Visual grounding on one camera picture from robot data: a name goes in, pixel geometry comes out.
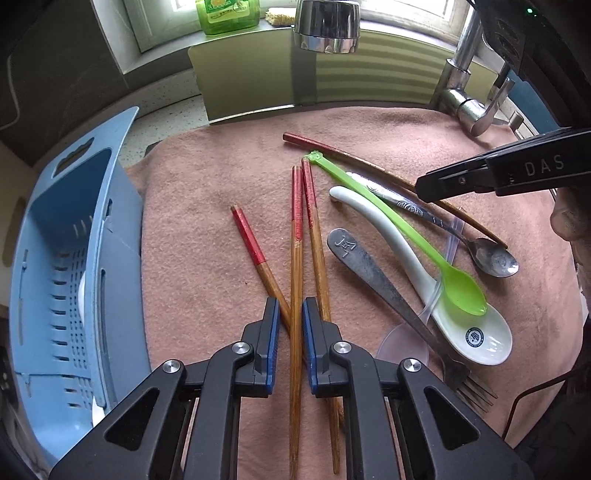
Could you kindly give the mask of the gloved right hand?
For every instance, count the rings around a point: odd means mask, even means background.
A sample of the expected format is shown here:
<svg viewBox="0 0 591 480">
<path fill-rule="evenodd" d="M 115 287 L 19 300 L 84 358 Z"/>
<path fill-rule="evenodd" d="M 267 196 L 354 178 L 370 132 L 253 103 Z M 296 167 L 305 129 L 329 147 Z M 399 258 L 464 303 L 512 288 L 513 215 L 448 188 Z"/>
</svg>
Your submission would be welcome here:
<svg viewBox="0 0 591 480">
<path fill-rule="evenodd" d="M 590 233 L 590 191 L 583 186 L 559 188 L 550 223 L 565 241 L 586 237 Z"/>
</svg>

